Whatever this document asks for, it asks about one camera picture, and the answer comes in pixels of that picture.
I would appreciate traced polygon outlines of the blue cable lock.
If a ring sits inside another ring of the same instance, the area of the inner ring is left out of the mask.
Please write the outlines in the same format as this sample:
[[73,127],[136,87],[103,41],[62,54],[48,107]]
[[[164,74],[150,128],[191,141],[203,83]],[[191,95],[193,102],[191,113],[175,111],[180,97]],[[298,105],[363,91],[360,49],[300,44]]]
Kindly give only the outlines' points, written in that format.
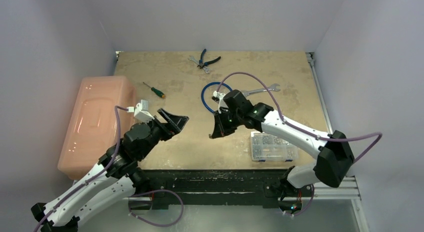
[[[220,82],[210,82],[208,84],[206,84],[201,93],[200,93],[200,98],[201,98],[201,102],[204,105],[204,107],[211,113],[213,113],[215,111],[215,107],[210,105],[210,103],[213,101],[213,92],[216,90],[217,86],[220,84]],[[229,91],[232,91],[233,89],[226,83],[223,83],[222,86],[220,87],[220,92],[224,92],[227,93]]]

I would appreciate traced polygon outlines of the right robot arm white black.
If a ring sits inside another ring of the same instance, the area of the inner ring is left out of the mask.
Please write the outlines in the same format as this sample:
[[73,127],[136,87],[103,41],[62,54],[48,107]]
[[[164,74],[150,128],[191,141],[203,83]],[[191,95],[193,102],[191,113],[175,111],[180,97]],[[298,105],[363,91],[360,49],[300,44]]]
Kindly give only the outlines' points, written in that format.
[[214,129],[211,139],[229,136],[244,126],[258,132],[281,138],[309,154],[314,162],[294,166],[281,181],[281,190],[293,195],[303,186],[322,182],[333,188],[339,187],[354,163],[354,156],[345,134],[332,134],[314,130],[303,124],[281,116],[278,110],[265,103],[253,105],[241,91],[227,94],[215,91],[218,100],[214,111]]

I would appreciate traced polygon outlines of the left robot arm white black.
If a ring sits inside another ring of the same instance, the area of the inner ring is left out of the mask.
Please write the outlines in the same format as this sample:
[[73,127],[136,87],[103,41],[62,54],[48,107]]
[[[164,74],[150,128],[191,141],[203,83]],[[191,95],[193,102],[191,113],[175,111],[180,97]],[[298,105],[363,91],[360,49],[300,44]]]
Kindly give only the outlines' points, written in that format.
[[37,221],[35,231],[77,231],[96,213],[125,197],[153,196],[170,193],[179,203],[183,201],[175,192],[152,189],[150,179],[138,167],[160,142],[167,141],[182,132],[189,118],[158,110],[164,122],[149,112],[136,107],[114,108],[117,128],[121,127],[119,111],[144,119],[133,125],[125,134],[117,133],[115,145],[110,147],[86,175],[62,195],[48,203],[36,203],[31,212]]

